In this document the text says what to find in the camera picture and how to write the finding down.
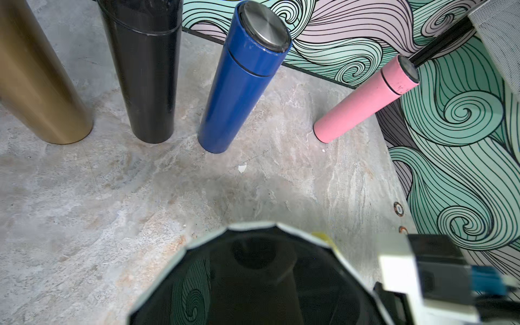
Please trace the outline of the white thermos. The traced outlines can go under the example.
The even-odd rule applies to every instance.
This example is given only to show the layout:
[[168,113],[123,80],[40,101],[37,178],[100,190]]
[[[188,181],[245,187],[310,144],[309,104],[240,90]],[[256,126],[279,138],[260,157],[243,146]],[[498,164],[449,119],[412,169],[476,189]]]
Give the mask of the white thermos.
[[177,252],[128,324],[391,324],[332,244],[276,222],[235,223]]

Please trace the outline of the blue thermos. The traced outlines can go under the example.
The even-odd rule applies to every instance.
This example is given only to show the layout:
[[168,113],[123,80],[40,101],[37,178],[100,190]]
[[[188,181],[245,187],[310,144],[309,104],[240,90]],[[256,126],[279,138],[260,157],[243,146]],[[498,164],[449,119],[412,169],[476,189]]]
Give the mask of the blue thermos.
[[199,127],[198,141],[206,151],[229,148],[291,46],[288,28],[266,5],[236,6]]

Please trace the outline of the pink thermos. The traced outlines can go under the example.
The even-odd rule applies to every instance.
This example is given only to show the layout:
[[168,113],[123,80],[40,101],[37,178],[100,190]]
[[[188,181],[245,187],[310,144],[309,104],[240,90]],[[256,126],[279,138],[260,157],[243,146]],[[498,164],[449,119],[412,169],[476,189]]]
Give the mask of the pink thermos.
[[327,144],[401,98],[419,83],[416,66],[398,55],[315,122],[314,134]]

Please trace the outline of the black thermos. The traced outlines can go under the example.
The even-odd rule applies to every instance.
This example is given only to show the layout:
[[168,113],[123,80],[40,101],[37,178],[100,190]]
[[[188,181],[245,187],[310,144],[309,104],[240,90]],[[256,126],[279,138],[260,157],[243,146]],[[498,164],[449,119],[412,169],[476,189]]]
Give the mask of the black thermos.
[[99,1],[134,135],[149,144],[173,134],[182,1]]

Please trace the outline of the gold thermos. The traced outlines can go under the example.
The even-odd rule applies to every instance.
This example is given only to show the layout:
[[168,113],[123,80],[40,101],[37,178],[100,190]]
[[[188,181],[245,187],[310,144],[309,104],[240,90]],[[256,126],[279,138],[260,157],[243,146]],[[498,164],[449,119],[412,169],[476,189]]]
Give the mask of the gold thermos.
[[1,2],[1,101],[51,144],[79,142],[93,129],[90,109],[26,1]]

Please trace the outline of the yellow cleaning cloth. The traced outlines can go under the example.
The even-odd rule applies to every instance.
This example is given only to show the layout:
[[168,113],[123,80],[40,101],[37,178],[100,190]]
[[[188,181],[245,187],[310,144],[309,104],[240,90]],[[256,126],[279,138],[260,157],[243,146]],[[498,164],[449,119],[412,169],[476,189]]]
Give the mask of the yellow cleaning cloth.
[[315,236],[316,238],[321,239],[321,241],[324,241],[327,245],[330,246],[330,248],[332,250],[334,250],[334,251],[338,250],[337,245],[333,242],[333,240],[327,234],[325,234],[323,232],[313,232],[312,235]]

